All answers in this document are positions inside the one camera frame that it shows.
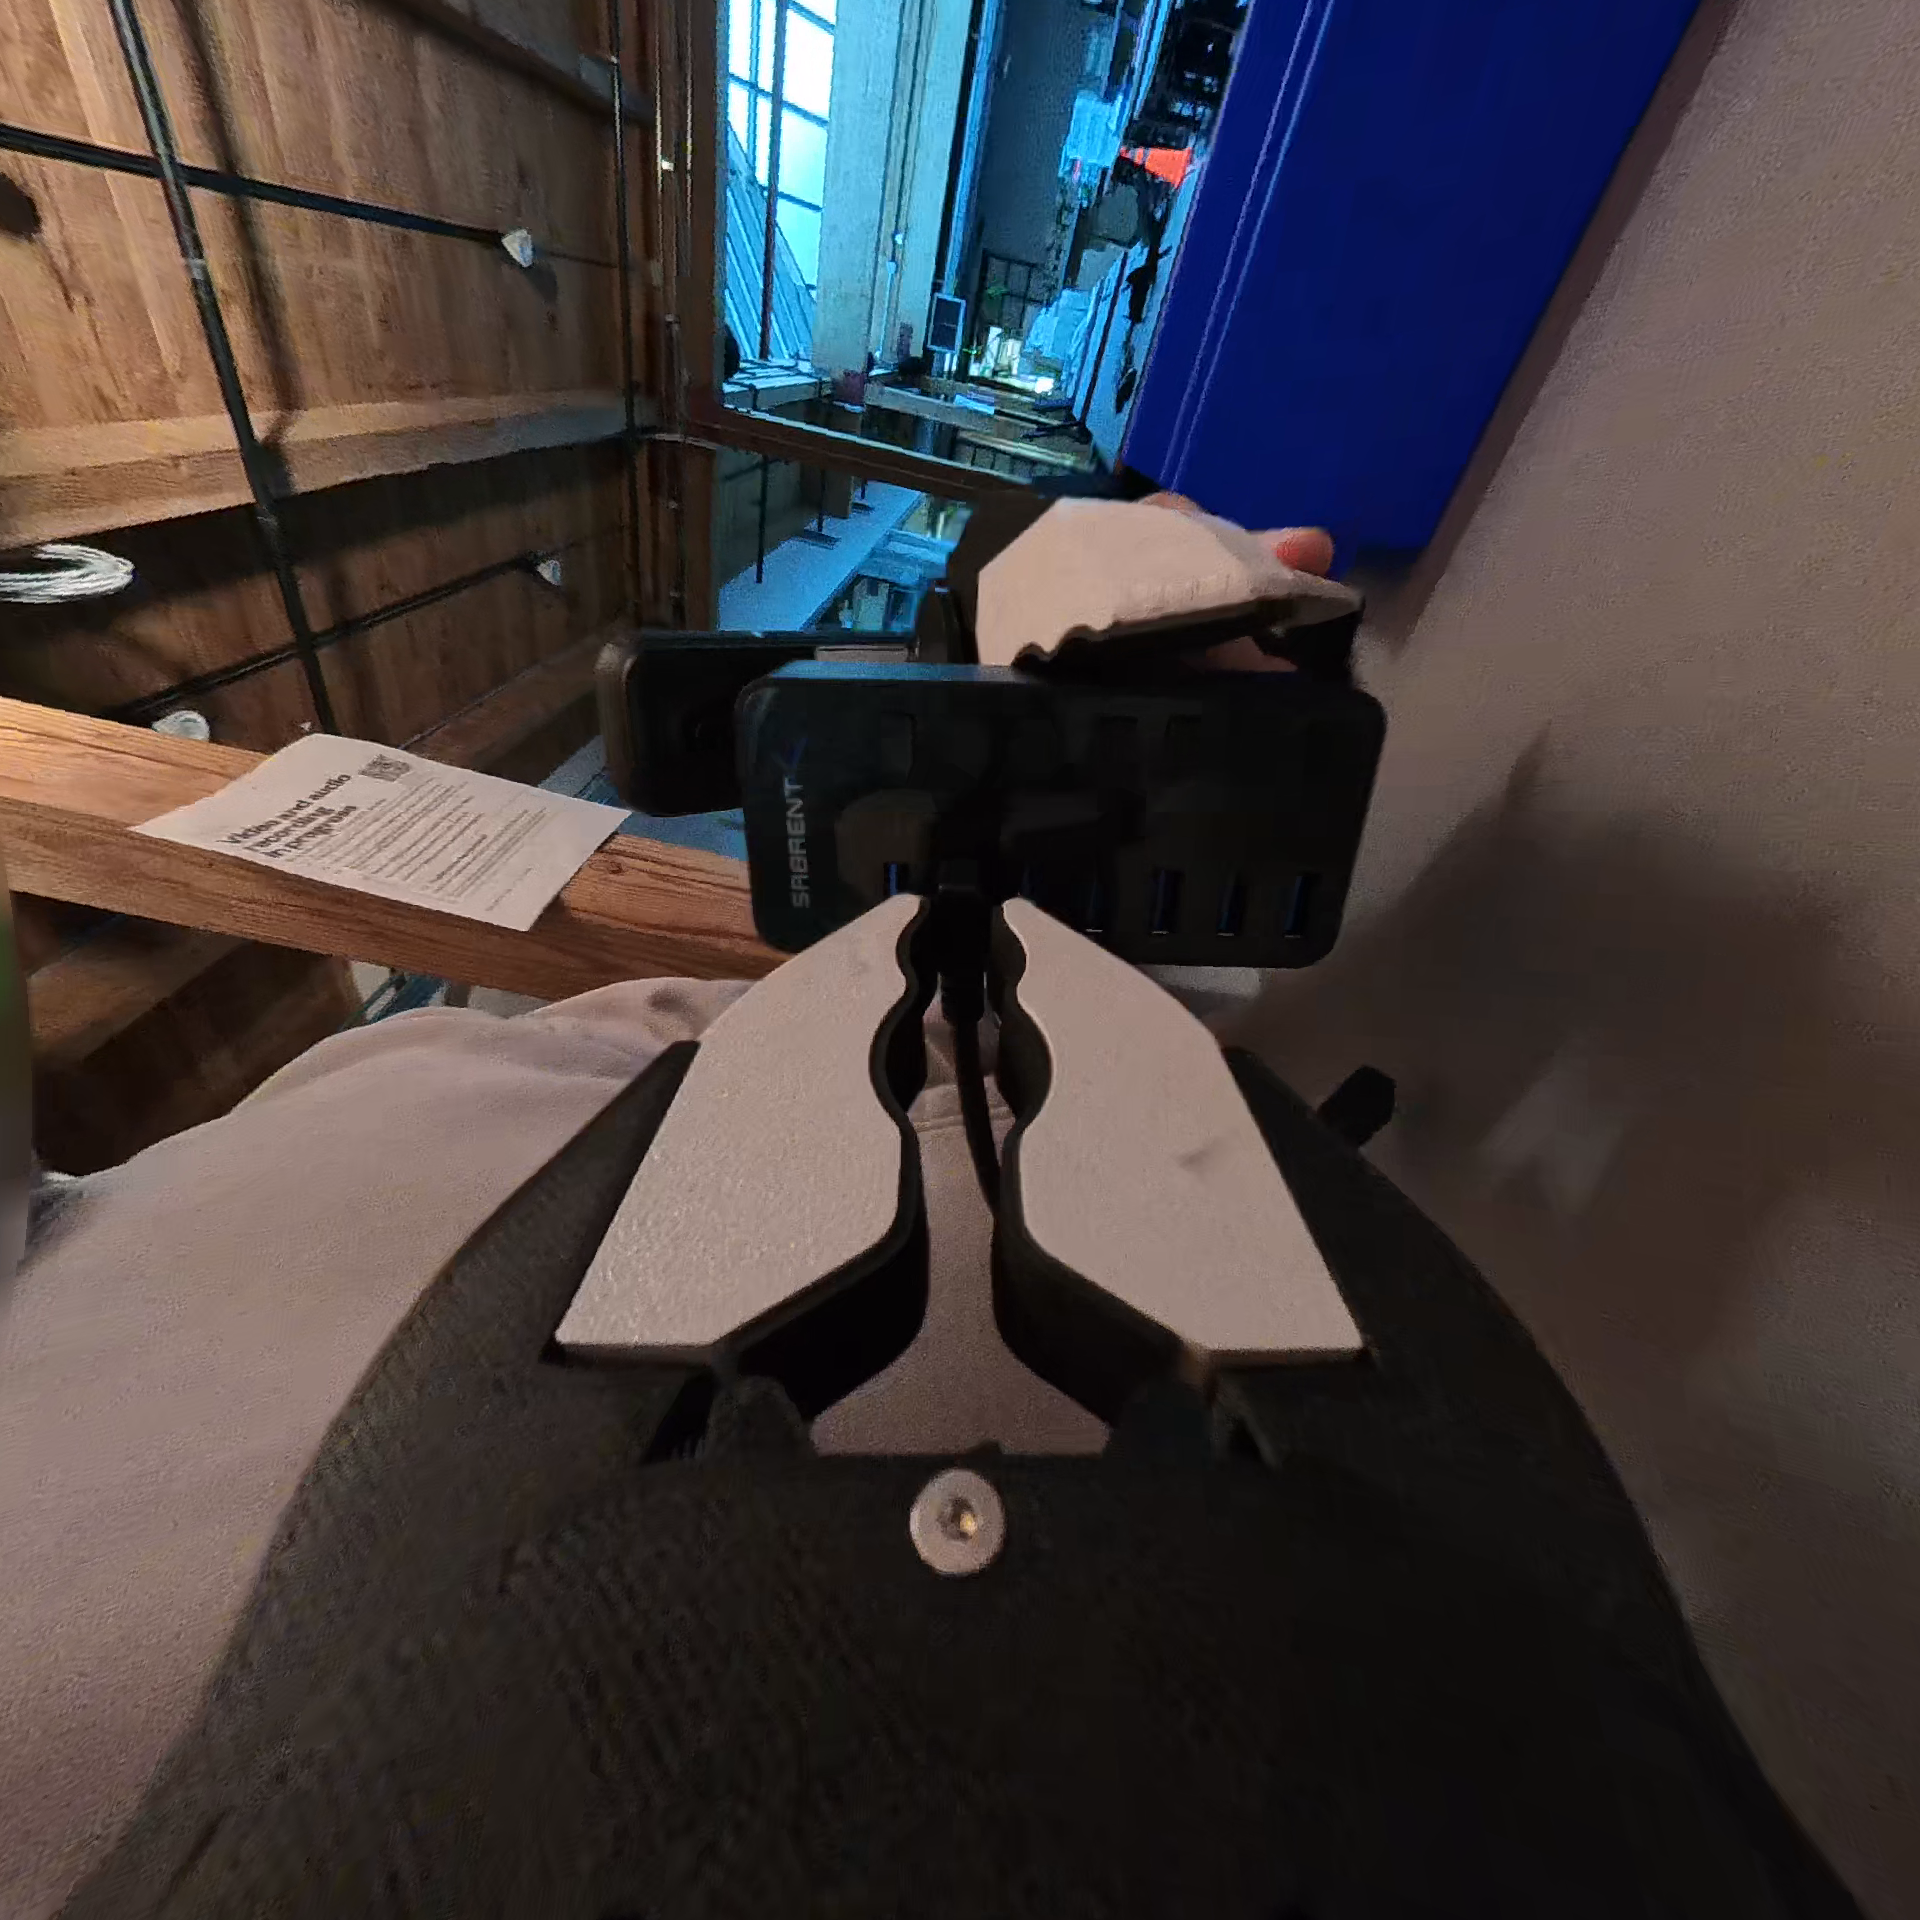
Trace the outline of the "wooden beam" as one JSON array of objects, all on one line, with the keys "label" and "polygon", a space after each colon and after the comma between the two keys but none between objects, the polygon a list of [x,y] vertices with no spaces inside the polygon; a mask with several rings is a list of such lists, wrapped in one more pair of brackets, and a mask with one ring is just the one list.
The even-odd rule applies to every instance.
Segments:
[{"label": "wooden beam", "polygon": [[0,842],[27,895],[226,932],[461,989],[577,1002],[609,982],[762,982],[749,865],[619,834],[536,915],[480,929],[260,863],[156,842],[137,827],[244,779],[260,753],[0,699]]}]

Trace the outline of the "blue plastic bin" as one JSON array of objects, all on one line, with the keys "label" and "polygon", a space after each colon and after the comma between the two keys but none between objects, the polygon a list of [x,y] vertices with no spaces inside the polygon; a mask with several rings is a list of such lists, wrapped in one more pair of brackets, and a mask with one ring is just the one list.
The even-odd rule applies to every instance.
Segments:
[{"label": "blue plastic bin", "polygon": [[1692,0],[1254,0],[1118,466],[1419,558]]}]

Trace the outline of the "wooden workbench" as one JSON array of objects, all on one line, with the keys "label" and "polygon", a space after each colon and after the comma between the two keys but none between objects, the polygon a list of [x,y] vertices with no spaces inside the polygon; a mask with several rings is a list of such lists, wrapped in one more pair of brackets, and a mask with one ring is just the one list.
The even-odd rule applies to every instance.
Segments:
[{"label": "wooden workbench", "polygon": [[1095,456],[1091,430],[1064,406],[1041,406],[1034,397],[1017,397],[1017,388],[901,388],[901,386],[870,380],[860,416],[919,417],[987,441],[1022,441],[1069,466]]}]

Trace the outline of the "white printed paper notice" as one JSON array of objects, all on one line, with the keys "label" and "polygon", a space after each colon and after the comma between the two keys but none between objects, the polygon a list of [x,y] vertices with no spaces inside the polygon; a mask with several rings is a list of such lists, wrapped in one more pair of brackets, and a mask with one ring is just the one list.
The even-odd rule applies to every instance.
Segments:
[{"label": "white printed paper notice", "polygon": [[560,883],[625,834],[583,803],[353,737],[307,737],[137,840],[236,857],[375,903],[534,932]]}]

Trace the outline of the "large black usb hub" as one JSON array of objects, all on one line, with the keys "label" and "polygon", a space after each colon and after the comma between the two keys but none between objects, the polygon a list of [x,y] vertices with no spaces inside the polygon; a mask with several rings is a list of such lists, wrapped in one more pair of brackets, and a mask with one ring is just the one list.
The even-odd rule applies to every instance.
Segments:
[{"label": "large black usb hub", "polygon": [[1138,970],[1314,970],[1383,767],[1366,690],[788,663],[736,699],[756,932],[884,895],[1034,903]]}]

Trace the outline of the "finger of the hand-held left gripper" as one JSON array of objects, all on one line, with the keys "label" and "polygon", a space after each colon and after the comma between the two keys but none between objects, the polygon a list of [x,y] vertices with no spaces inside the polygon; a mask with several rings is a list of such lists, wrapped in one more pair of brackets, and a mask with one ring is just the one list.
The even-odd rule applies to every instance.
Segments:
[{"label": "finger of the hand-held left gripper", "polygon": [[1345,663],[1366,599],[1291,575],[1265,533],[1183,495],[1060,495],[973,575],[993,670],[1296,670]]}]

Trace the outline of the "large paned window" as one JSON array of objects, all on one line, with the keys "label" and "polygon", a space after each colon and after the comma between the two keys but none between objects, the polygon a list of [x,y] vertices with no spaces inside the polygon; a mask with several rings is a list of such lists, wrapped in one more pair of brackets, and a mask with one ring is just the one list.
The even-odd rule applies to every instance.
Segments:
[{"label": "large paned window", "polygon": [[838,0],[723,5],[723,330],[811,368]]}]

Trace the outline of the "person's grey sweatshirt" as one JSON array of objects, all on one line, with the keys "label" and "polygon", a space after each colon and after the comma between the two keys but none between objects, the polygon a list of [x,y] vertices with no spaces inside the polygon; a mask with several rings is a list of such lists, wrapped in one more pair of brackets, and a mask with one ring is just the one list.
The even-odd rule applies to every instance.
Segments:
[{"label": "person's grey sweatshirt", "polygon": [[[627,982],[323,1044],[91,1173],[4,1312],[4,1912],[987,1912],[1000,1782],[749,1520],[683,1376],[545,1368],[673,1044],[870,1072],[900,982]],[[636,1533],[648,1480],[673,1537]]]}]

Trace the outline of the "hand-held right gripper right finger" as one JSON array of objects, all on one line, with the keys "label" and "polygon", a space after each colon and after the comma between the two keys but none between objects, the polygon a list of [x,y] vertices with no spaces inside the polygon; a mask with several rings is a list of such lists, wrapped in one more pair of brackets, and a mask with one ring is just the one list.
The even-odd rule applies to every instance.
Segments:
[{"label": "hand-held right gripper right finger", "polygon": [[1366,1357],[1210,1022],[1022,895],[993,915],[993,1017],[993,1320],[1030,1376],[1118,1431],[1138,1399]]}]

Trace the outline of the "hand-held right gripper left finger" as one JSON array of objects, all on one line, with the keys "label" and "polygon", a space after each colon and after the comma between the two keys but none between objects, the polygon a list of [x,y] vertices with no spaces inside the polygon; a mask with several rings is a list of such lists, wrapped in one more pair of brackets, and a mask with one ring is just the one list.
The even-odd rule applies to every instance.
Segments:
[{"label": "hand-held right gripper left finger", "polygon": [[643,1462],[689,1462],[723,1399],[807,1431],[930,1320],[930,895],[884,895],[673,1048],[551,1166],[551,1355],[650,1397]]}]

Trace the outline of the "long black metal rod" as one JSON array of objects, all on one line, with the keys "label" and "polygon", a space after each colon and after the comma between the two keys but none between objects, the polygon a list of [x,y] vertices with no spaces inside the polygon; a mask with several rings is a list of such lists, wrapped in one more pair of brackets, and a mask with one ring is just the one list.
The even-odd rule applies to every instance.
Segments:
[{"label": "long black metal rod", "polygon": [[335,699],[328,699],[328,682],[323,682],[323,655],[315,655],[315,633],[313,633],[313,618],[307,618],[301,569],[291,569],[291,551],[284,538],[267,456],[262,456],[260,426],[252,426],[244,380],[237,380],[226,313],[224,313],[224,288],[217,288],[217,269],[212,269],[212,254],[204,254],[189,178],[177,170],[177,137],[175,137],[175,114],[164,103],[156,53],[149,53],[149,38],[144,38],[144,19],[137,19],[133,0],[110,0],[110,19],[113,19],[121,69],[133,80],[144,147],[156,156],[156,178],[164,178],[164,197],[167,197],[167,230],[175,230],[177,269],[183,269],[183,288],[189,288],[189,306],[200,306],[204,355],[212,355],[217,388],[224,388],[224,416],[226,416],[236,456],[237,456],[237,473],[244,473],[244,489],[252,489],[260,542],[262,542],[262,563],[278,575],[278,599],[284,599],[290,639],[291,639],[291,657],[301,657],[301,679],[307,679],[307,693],[313,693],[313,720],[315,720],[323,737],[335,737],[340,720],[335,720]]}]

